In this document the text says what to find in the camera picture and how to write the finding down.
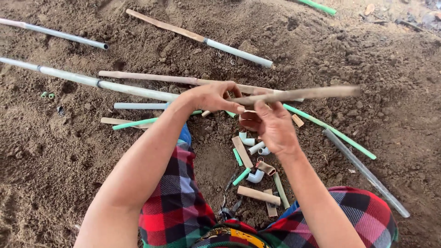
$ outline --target soil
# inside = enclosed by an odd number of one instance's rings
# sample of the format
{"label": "soil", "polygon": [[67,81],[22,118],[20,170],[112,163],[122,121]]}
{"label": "soil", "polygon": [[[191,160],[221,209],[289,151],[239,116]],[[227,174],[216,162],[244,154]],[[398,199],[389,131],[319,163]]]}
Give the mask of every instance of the soil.
{"label": "soil", "polygon": [[[358,98],[291,103],[328,123],[377,155],[354,154],[411,213],[393,210],[401,247],[441,247],[441,41],[396,25],[392,18],[423,6],[400,0],[375,3],[371,15],[392,22],[363,22],[366,4],[327,1],[335,17],[284,0],[3,0],[0,15],[109,44],[89,47],[20,28],[1,26],[2,56],[97,77],[120,70],[235,80],[279,90],[356,84]],[[251,62],[129,17],[131,8],[274,61]],[[114,102],[157,102],[92,88],[34,71],[0,65],[0,247],[70,247],[106,176],[142,134],[113,131],[100,118],[141,120],[160,111],[116,110]],[[108,79],[180,93],[161,82]],[[54,99],[40,98],[43,91]],[[62,106],[65,115],[58,115]],[[297,130],[302,148],[327,187],[348,185],[379,195],[312,122]],[[224,112],[188,121],[197,158],[195,173],[206,201],[218,212],[223,190],[237,168],[231,138],[241,127]],[[257,156],[251,157],[256,162]],[[294,196],[273,155],[290,202]],[[240,185],[275,189],[271,177]],[[227,191],[227,207],[239,199]],[[243,198],[239,219],[265,228],[263,202]]]}

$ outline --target green pipe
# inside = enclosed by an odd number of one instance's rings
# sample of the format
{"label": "green pipe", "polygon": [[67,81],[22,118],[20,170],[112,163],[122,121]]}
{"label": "green pipe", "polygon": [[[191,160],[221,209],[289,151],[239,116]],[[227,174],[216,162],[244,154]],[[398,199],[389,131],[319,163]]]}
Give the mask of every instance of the green pipe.
{"label": "green pipe", "polygon": [[236,148],[233,148],[233,153],[236,157],[237,162],[239,163],[239,166],[243,166],[242,159],[240,159],[239,153],[237,152]]}
{"label": "green pipe", "polygon": [[240,181],[242,181],[242,179],[244,179],[248,174],[250,174],[250,172],[251,172],[251,169],[246,168],[244,170],[244,172],[242,172],[242,174],[240,174],[240,176],[236,180],[234,180],[233,185],[237,186],[240,183]]}
{"label": "green pipe", "polygon": [[225,112],[227,112],[227,114],[228,114],[229,116],[231,116],[232,118],[234,118],[234,117],[236,116],[235,113],[231,113],[231,112],[229,112],[229,111],[227,111],[227,110],[225,110]]}
{"label": "green pipe", "polygon": [[357,148],[359,151],[363,152],[364,154],[366,154],[366,156],[370,157],[371,159],[376,159],[377,156],[375,156],[374,154],[372,154],[370,151],[366,150],[366,148],[362,147],[361,145],[357,144],[357,142],[353,141],[352,139],[350,139],[349,137],[347,137],[346,135],[342,134],[341,132],[339,132],[337,129],[329,126],[328,124],[324,123],[321,120],[318,120],[312,116],[310,116],[309,114],[302,112],[294,107],[291,107],[287,104],[283,104],[284,108],[286,108],[287,110],[296,113],[304,118],[307,118],[308,120],[314,122],[315,124],[322,126],[324,128],[329,128],[329,130],[331,130],[335,135],[339,136],[342,140],[348,142],[351,146]]}
{"label": "green pipe", "polygon": [[[191,113],[191,115],[197,115],[197,114],[202,114],[202,110],[196,110],[193,113]],[[120,125],[116,125],[113,126],[112,129],[113,130],[118,130],[118,129],[122,129],[122,128],[128,128],[128,127],[133,127],[133,126],[138,126],[141,124],[148,124],[148,123],[153,123],[158,119],[158,117],[156,118],[151,118],[151,119],[145,119],[145,120],[138,120],[138,121],[134,121],[134,122],[129,122],[129,123],[124,123],[124,124],[120,124]]]}
{"label": "green pipe", "polygon": [[308,4],[309,6],[314,7],[316,9],[322,10],[322,11],[324,11],[324,12],[326,12],[326,13],[332,15],[332,16],[334,16],[335,13],[337,13],[337,11],[335,9],[329,8],[329,7],[325,6],[325,5],[318,4],[318,3],[313,2],[311,0],[298,0],[298,1],[302,2],[304,4]]}

